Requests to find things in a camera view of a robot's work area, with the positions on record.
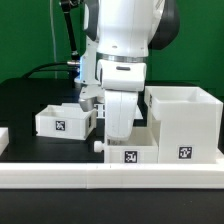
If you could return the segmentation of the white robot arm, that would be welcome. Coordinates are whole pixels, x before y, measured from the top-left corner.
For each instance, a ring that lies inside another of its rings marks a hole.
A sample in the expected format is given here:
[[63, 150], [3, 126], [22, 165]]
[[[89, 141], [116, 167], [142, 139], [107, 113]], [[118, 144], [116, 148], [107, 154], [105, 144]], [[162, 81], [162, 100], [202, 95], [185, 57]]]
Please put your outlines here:
[[[92, 99], [105, 104], [105, 138], [126, 141], [131, 135], [138, 93], [144, 90], [151, 49], [167, 47], [178, 35], [176, 0], [60, 0], [72, 59], [80, 62], [78, 81], [84, 110]], [[86, 51], [77, 52], [70, 12], [84, 7]]]

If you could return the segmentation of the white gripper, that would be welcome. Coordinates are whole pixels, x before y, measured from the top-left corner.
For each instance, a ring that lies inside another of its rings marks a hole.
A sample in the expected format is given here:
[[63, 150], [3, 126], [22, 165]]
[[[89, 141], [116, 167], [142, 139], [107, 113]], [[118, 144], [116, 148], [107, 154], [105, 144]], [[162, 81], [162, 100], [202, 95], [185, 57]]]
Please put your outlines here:
[[127, 141], [131, 135], [138, 93], [144, 90], [145, 63], [123, 63], [100, 59], [97, 77], [105, 90], [105, 135]]

